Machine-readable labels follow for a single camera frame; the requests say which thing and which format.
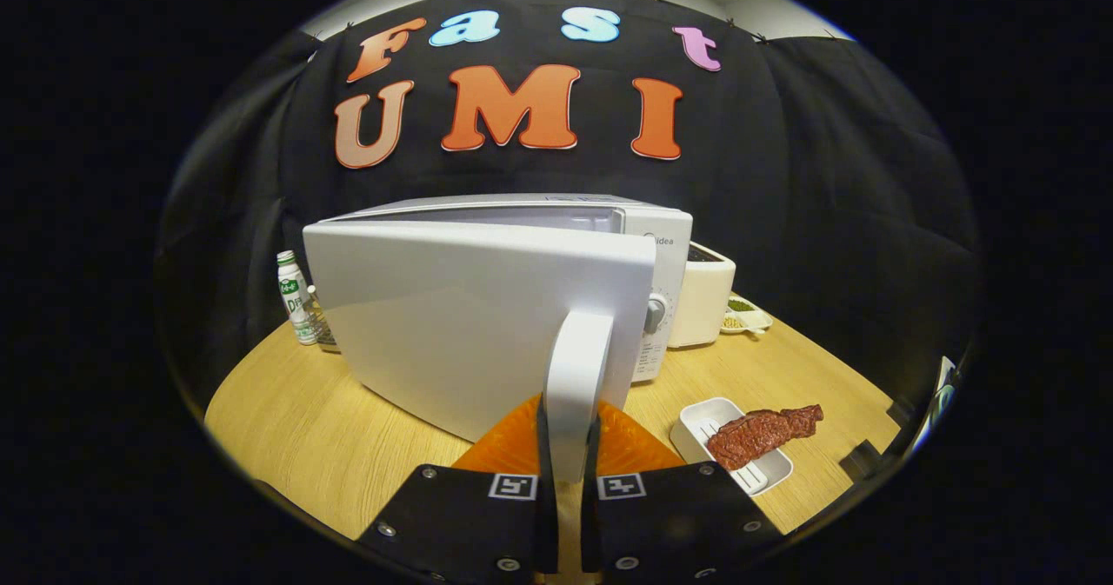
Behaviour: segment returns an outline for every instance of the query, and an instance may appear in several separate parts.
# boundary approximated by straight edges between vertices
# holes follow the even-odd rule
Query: midea logo
[[[657,241],[657,245],[672,245],[672,240],[668,237],[657,237],[652,232],[646,232],[644,237],[652,237]]]

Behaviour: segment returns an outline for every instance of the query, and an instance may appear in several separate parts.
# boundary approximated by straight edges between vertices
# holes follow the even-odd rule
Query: plastic bottle
[[[317,335],[317,346],[321,350],[339,354],[341,348],[336,346],[336,338],[328,327],[328,320],[325,320],[325,310],[321,307],[321,300],[317,299],[315,285],[309,285],[309,316],[313,318],[314,333]]]
[[[297,340],[305,346],[317,344],[313,318],[306,309],[309,304],[309,287],[305,284],[302,268],[297,267],[290,249],[278,252],[278,290],[282,291],[283,305],[286,305],[290,324],[294,324]]]

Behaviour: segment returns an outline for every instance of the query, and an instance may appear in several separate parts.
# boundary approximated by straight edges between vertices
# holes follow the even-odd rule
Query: steak
[[[776,450],[788,439],[816,435],[816,423],[824,419],[818,404],[801,409],[749,412],[727,423],[707,440],[707,449],[727,470],[737,470],[766,453]]]

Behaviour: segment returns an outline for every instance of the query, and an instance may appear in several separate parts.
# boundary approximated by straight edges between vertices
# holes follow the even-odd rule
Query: letter m
[[[506,87],[490,66],[471,66],[449,75],[456,86],[452,130],[441,141],[445,150],[474,150],[485,137],[479,132],[483,117],[495,145],[505,146],[522,118],[530,121],[518,137],[528,149],[571,149],[575,133],[569,129],[569,99],[580,70],[571,66],[538,66],[516,91]]]

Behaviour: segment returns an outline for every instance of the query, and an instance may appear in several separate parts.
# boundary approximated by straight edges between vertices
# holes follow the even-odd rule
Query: table surface
[[[883,391],[776,318],[764,336],[720,335],[711,345],[671,348],[656,379],[633,384],[623,410],[672,447],[680,410],[716,396],[743,412],[823,406],[816,435],[781,447],[792,474],[754,498],[782,533],[850,487],[838,462],[859,443],[883,452],[898,432]],[[205,425],[248,475],[349,538],[414,467],[450,466],[471,446],[362,386],[344,356],[299,345],[289,323],[230,371]],[[579,562],[581,486],[558,487],[563,574]]]

